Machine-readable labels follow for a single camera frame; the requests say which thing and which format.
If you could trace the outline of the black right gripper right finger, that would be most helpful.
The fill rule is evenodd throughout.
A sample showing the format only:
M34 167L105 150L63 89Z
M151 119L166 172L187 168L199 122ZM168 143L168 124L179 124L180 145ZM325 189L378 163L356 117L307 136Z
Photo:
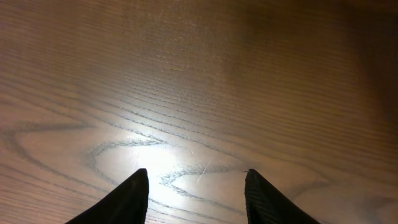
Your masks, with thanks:
M244 195L249 224L320 224L254 169L246 174Z

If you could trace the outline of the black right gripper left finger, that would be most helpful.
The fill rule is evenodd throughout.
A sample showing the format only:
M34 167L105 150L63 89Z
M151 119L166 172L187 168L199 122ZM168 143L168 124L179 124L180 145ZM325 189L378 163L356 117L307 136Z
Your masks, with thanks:
M149 179L141 168L66 224L144 224L148 201Z

